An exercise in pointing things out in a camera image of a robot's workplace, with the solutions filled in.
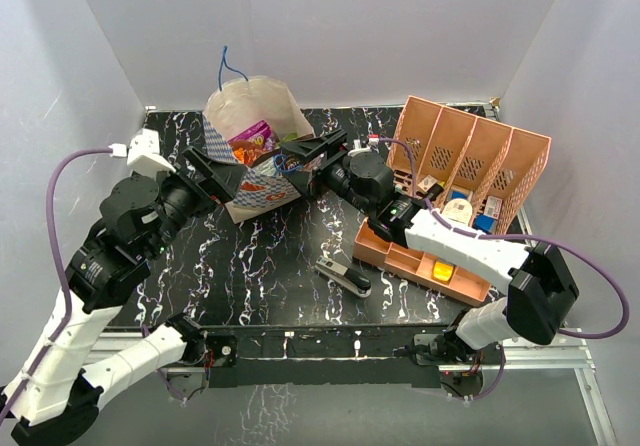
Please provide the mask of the checkered paper bag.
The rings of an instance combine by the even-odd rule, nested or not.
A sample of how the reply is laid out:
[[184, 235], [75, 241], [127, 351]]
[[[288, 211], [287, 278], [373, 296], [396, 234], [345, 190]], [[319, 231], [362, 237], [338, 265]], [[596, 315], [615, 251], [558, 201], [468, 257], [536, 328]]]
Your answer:
[[242, 166], [246, 173], [226, 209], [236, 224], [272, 211], [300, 197], [288, 181], [306, 167], [281, 150], [314, 131], [288, 86], [267, 76], [248, 76], [227, 62], [224, 47], [218, 86], [203, 112], [210, 158]]

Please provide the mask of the purple snack bag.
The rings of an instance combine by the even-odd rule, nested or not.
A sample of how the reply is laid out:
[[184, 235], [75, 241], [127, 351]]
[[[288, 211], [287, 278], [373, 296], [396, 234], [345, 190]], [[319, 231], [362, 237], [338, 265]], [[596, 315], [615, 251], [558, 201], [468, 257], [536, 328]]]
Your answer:
[[228, 141], [231, 148], [234, 146], [258, 146], [272, 150], [277, 142], [277, 134], [264, 120], [255, 123]]

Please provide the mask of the orange Doritos bag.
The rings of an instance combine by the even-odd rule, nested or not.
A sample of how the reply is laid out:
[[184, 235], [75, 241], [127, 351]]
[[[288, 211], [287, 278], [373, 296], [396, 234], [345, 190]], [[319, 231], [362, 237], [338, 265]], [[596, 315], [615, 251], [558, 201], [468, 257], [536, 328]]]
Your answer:
[[258, 146], [234, 146], [233, 155], [240, 163], [253, 167], [273, 154], [272, 149], [264, 149]]

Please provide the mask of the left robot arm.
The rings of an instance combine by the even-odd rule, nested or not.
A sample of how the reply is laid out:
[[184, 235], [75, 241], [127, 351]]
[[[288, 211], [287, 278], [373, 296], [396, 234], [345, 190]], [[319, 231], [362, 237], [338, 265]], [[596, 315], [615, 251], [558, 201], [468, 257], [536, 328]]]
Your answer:
[[51, 316], [21, 371], [1, 391], [1, 415], [16, 423], [19, 445], [69, 445], [96, 421], [117, 395], [174, 363], [199, 364], [208, 354], [206, 334], [179, 313], [134, 345], [99, 362], [86, 359], [105, 327], [150, 275], [161, 256], [193, 218], [232, 201], [247, 172], [195, 147], [184, 155], [201, 175], [154, 159], [152, 172], [119, 181], [100, 205], [101, 217], [69, 264], [58, 249], [53, 200], [57, 180], [75, 152], [49, 181], [46, 217], [54, 264], [61, 283]]

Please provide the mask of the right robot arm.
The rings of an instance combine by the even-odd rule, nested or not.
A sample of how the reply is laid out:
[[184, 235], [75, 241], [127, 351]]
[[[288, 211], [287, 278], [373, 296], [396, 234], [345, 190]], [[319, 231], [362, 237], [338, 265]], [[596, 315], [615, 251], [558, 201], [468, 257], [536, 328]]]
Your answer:
[[528, 246], [447, 225], [429, 201], [395, 186], [392, 169], [378, 153], [350, 152], [341, 129], [284, 142], [280, 150], [294, 163], [285, 174], [301, 195], [330, 190], [365, 214], [382, 240], [460, 266], [502, 292], [498, 301], [461, 312], [428, 343], [413, 343], [405, 355], [466, 363], [505, 339], [546, 346], [555, 338], [579, 296], [558, 247], [544, 241]]

